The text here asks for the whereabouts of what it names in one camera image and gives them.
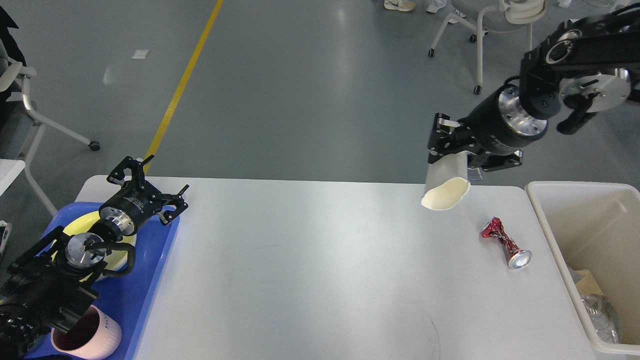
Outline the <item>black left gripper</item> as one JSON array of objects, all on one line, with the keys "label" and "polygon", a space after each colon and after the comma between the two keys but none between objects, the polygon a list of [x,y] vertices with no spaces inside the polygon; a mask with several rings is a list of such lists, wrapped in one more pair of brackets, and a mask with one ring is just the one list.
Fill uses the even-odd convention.
[{"label": "black left gripper", "polygon": [[120,190],[100,206],[99,216],[114,223],[123,236],[137,234],[154,215],[167,226],[189,207],[185,200],[189,184],[178,193],[170,194],[161,193],[146,180],[144,167],[153,158],[154,154],[144,160],[126,156],[107,175],[107,182],[119,185]]}]

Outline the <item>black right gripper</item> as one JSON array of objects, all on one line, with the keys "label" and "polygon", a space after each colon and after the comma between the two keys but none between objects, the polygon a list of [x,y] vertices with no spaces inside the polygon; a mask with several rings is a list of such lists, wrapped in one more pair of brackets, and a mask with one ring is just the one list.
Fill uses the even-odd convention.
[{"label": "black right gripper", "polygon": [[[434,115],[428,164],[446,155],[466,153],[468,170],[491,173],[519,167],[521,149],[541,139],[547,127],[547,119],[525,110],[517,85],[503,85],[459,120],[443,112]],[[476,141],[485,150],[475,153]]]}]

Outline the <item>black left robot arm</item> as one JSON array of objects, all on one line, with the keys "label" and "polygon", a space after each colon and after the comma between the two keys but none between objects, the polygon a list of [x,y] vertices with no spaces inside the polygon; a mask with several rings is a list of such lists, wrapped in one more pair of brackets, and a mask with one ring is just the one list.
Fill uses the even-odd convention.
[{"label": "black left robot arm", "polygon": [[1,358],[23,360],[35,342],[59,331],[68,335],[89,314],[100,277],[122,278],[137,262],[134,244],[126,243],[153,217],[167,226],[188,209],[185,185],[163,193],[146,179],[154,158],[124,157],[106,176],[119,190],[98,209],[87,231],[68,234],[53,228],[7,267],[1,287]]}]

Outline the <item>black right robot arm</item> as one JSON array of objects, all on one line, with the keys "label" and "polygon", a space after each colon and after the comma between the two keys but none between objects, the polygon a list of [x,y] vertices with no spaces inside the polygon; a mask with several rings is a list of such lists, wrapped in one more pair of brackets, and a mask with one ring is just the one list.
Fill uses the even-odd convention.
[{"label": "black right robot arm", "polygon": [[435,114],[429,170],[450,160],[486,173],[518,167],[522,149],[546,134],[561,107],[571,113],[556,129],[573,135],[599,112],[638,101],[639,36],[638,3],[560,23],[467,116]]}]

